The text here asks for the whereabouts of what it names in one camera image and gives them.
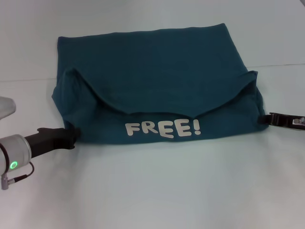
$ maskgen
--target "white table surface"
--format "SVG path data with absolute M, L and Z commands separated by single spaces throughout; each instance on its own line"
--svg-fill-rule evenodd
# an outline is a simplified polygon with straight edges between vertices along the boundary
M 58 36 L 225 22 L 267 112 L 305 114 L 305 7 L 298 0 L 0 0 L 0 137 L 62 127 L 51 99 Z M 305 132 L 184 143 L 77 145 L 34 158 L 0 192 L 6 229 L 304 229 Z M 23 167 L 10 177 L 28 173 Z

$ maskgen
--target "green led light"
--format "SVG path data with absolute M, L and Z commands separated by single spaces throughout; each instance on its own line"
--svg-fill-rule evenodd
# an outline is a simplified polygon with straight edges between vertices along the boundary
M 11 168 L 11 169 L 14 169 L 14 168 L 17 167 L 17 165 L 18 165 L 18 162 L 17 162 L 17 161 L 14 161 L 14 162 L 11 163 L 10 168 Z

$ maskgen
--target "folded shirt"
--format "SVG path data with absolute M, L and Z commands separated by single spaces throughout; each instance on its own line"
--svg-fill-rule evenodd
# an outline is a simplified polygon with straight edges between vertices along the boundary
M 52 97 L 82 142 L 201 140 L 268 127 L 256 78 L 225 24 L 59 37 Z

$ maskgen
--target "folded cloth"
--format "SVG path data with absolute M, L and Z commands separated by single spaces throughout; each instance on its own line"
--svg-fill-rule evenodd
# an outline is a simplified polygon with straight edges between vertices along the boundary
M 59 37 L 52 97 L 82 142 L 212 139 L 268 127 L 256 78 L 225 24 Z

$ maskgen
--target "black cable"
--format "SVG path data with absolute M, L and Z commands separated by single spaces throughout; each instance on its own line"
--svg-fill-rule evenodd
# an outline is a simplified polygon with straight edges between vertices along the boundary
M 35 168 L 34 168 L 34 165 L 33 165 L 33 163 L 32 163 L 32 162 L 30 162 L 30 165 L 32 166 L 32 171 L 31 171 L 31 173 L 30 173 L 30 174 L 28 174 L 28 175 L 22 175 L 22 176 L 20 176 L 20 177 L 15 177 L 15 178 L 13 178 L 13 179 L 14 179 L 14 181 L 15 181 L 15 183 L 17 183 L 18 181 L 21 181 L 21 180 L 23 180 L 23 179 L 25 179 L 25 178 L 27 178 L 27 177 L 29 177 L 30 175 L 32 175 L 32 174 L 33 174 L 33 172 L 34 172 Z
M 33 163 L 32 163 L 32 162 L 30 162 L 30 165 L 32 166 L 32 171 L 31 171 L 31 173 L 30 173 L 30 174 L 28 174 L 28 177 L 29 177 L 30 175 L 32 175 L 32 174 L 33 174 L 33 172 L 35 171 L 35 167 L 34 167 L 34 165 L 33 165 Z

